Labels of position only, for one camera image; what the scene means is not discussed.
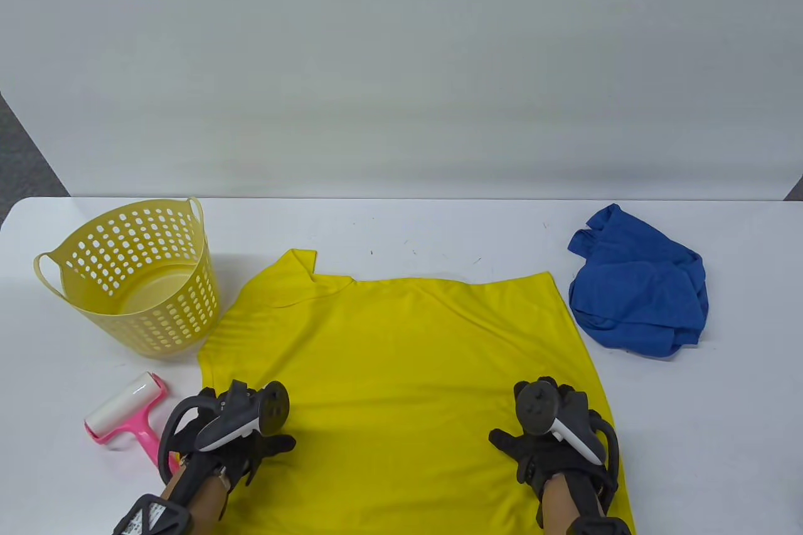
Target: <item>pink handle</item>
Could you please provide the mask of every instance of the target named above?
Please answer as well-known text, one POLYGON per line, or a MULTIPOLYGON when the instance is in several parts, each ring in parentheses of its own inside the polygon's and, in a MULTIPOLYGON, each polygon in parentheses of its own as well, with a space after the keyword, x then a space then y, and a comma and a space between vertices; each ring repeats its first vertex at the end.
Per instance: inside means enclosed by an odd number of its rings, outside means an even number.
MULTIPOLYGON (((153 432, 153 429, 150 427, 149 423, 149 415, 150 411, 156 406, 158 403, 161 403, 164 398, 167 397, 169 391, 167 389, 167 384, 159 378, 157 375, 153 374, 153 372, 149 372, 151 377, 153 378, 154 382, 157 383, 159 386, 159 395, 155 400, 148 404, 146 408, 144 408, 139 414, 134 415, 132 418, 129 418, 129 421, 124 423, 121 426, 115 428, 112 432, 110 432, 105 437, 98 437, 94 432, 89 429, 89 426, 86 423, 83 423, 84 428, 87 429, 89 436, 92 437, 92 440, 95 443, 100 445, 105 445, 109 443, 114 437, 117 437, 118 434, 121 432, 130 432, 132 435, 137 437, 137 441, 140 443, 140 446, 146 453, 148 457, 151 458, 151 461, 154 466, 157 468, 159 467, 159 437, 157 434, 153 432)), ((171 454, 169 457, 169 465, 170 465, 170 472, 175 474, 178 472, 179 464, 178 460, 176 460, 175 455, 171 454)))
MULTIPOLYGON (((137 441, 139 441, 142 448, 146 450, 146 454, 151 458, 153 465, 158 467, 159 437, 157 437, 156 433, 153 432, 153 429, 150 427, 148 415, 143 413, 131 418, 131 420, 125 424, 124 428, 137 437, 137 441)), ((170 472, 173 474, 178 472, 178 461, 173 455, 169 457, 169 464, 170 472)))

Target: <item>white table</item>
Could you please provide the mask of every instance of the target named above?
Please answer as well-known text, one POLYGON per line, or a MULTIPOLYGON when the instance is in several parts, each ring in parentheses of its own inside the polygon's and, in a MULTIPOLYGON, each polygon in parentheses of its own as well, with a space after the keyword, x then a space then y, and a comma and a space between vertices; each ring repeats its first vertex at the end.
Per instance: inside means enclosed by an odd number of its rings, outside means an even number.
MULTIPOLYGON (((82 418, 146 369, 164 377, 175 397, 191 395, 200 385, 197 363, 127 351, 54 298, 31 269, 35 254, 126 202, 28 199, 0 229, 0 532, 103 535, 141 493, 161 490, 135 443, 120 440, 122 452, 98 447, 82 418)), ((321 273, 481 283, 550 271, 566 294, 583 263, 566 250, 568 240, 606 204, 203 201, 227 305, 293 246, 317 249, 321 273)), ((803 204, 622 206, 700 252, 711 297, 699 346, 669 362, 585 338, 616 416, 640 532, 801 532, 803 204)), ((171 405, 155 414, 156 426, 171 405)))

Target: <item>wrist strap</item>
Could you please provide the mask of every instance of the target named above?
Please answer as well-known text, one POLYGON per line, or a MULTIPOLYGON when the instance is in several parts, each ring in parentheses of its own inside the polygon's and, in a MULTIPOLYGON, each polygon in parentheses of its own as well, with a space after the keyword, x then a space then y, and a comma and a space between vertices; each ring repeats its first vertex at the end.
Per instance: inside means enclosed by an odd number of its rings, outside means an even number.
POLYGON ((568 528, 566 535, 630 535, 630 528, 621 518, 579 517, 568 528))
POLYGON ((572 496, 574 506, 582 517, 599 517, 600 504, 591 478, 582 472, 565 472, 568 493, 572 496))

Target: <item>floor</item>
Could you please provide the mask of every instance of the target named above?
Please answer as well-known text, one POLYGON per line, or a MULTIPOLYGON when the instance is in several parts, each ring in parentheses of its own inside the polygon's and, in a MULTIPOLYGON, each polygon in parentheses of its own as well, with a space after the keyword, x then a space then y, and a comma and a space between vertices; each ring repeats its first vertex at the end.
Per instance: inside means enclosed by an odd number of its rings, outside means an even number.
MULTIPOLYGON (((0 223, 28 196, 69 196, 51 166, 0 96, 0 223)), ((803 179, 785 200, 803 200, 803 179)))

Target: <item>black glove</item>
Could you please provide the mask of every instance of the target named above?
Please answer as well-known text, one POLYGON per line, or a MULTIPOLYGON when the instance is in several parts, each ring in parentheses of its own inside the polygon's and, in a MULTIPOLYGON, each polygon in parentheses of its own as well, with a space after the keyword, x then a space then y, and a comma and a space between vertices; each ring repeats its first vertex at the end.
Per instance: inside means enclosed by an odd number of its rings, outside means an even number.
MULTIPOLYGON (((557 389, 561 405, 565 405, 568 402, 568 395, 574 394, 573 387, 569 385, 557 386, 553 378, 542 377, 539 380, 546 381, 557 389)), ((513 387, 514 398, 517 398, 522 389, 528 384, 524 381, 516 383, 516 386, 513 387)), ((593 420, 593 418, 599 418, 599 414, 589 411, 588 419, 593 420)), ((551 433, 540 435, 540 437, 524 433, 519 437, 514 437, 510 433, 496 428, 490 432, 488 440, 500 452, 509 455, 519 464, 516 480, 532 487, 539 501, 544 495, 545 484, 556 474, 565 474, 567 480, 571 479, 571 481, 587 477, 595 495, 599 495, 604 490, 616 490, 616 484, 605 466, 598 466, 586 460, 570 444, 565 441, 558 441, 551 433)), ((541 509, 538 511, 538 523, 543 527, 541 509)))
MULTIPOLYGON (((215 398, 215 390, 206 387, 199 393, 204 397, 215 398)), ((222 400, 226 392, 218 395, 218 400, 222 400)), ((248 437, 238 437, 222 447, 218 447, 211 452, 197 452, 194 444, 195 438, 204 426, 215 419, 215 412, 211 409, 198 408, 198 417, 190 420, 181 431, 178 431, 168 441, 168 449, 178 452, 184 460, 192 460, 195 455, 215 458, 219 464, 226 469, 226 477, 230 483, 230 490, 233 490, 241 478, 246 477, 246 486, 253 480, 259 464, 264 458, 270 458, 280 453, 290 452, 295 447, 295 438, 290 435, 272 435, 262 437, 258 432, 252 432, 248 437)))

